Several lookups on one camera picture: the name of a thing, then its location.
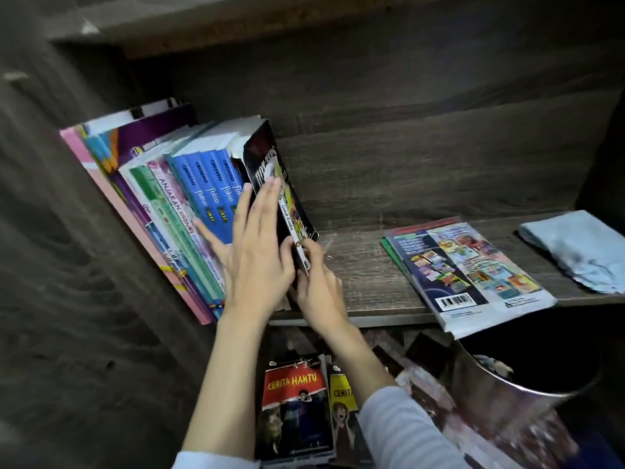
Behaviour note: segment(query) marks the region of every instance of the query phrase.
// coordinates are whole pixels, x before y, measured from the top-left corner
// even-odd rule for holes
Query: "white sleeve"
[[[259,469],[260,461],[252,462],[231,456],[180,451],[171,469]]]
[[[378,469],[470,469],[401,387],[388,386],[371,395],[358,422]]]

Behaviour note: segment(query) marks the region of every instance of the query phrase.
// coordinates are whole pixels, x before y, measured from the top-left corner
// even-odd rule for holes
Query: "wooden shelf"
[[[436,0],[108,0],[43,18],[51,42],[116,44],[130,59]]]
[[[553,294],[559,306],[625,303],[625,294],[599,294],[582,288],[562,274],[552,261],[514,235],[524,222],[556,215],[472,220],[471,225]],[[342,279],[349,315],[355,324],[368,327],[436,322],[382,249],[382,231],[319,234],[319,242],[327,252],[328,266]],[[297,312],[282,312],[274,314],[271,324],[304,325],[304,322]]]

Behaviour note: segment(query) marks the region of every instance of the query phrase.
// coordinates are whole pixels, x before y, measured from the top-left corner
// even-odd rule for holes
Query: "hand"
[[[328,333],[349,323],[340,279],[325,266],[323,248],[311,239],[302,245],[308,251],[311,270],[306,276],[298,270],[298,305],[308,325],[327,338]]]
[[[277,244],[280,187],[280,179],[268,179],[250,209],[252,187],[244,185],[232,224],[232,245],[224,245],[195,221],[226,272],[224,317],[236,314],[238,321],[256,320],[264,326],[295,278],[293,238],[287,237],[279,248]]]

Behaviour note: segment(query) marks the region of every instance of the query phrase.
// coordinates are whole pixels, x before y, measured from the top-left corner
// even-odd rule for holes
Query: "barcode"
[[[462,307],[475,306],[476,302],[468,292],[455,294],[454,296],[445,296],[444,298],[436,298],[436,303],[442,311],[450,311],[452,309],[461,309]]]

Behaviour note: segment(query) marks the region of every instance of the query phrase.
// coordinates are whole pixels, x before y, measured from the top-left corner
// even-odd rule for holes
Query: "pink book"
[[[91,179],[93,179],[93,181],[95,181],[98,185],[100,191],[103,192],[105,197],[113,205],[132,233],[134,233],[139,242],[152,257],[152,260],[156,262],[171,284],[174,285],[180,296],[184,299],[184,302],[187,303],[193,314],[196,315],[198,321],[201,324],[211,323],[212,319],[209,317],[211,315],[210,311],[204,309],[204,303],[198,302],[194,299],[193,295],[188,291],[187,287],[184,286],[178,275],[176,275],[173,271],[173,268],[169,265],[167,259],[160,253],[159,249],[152,241],[152,238],[150,238],[148,232],[135,218],[126,203],[121,199],[112,187],[111,183],[104,176],[99,166],[91,157],[89,150],[82,142],[79,129],[77,127],[66,128],[61,131],[61,137],[74,152],[74,155],[78,158],[78,161],[81,162],[84,169],[87,170]]]

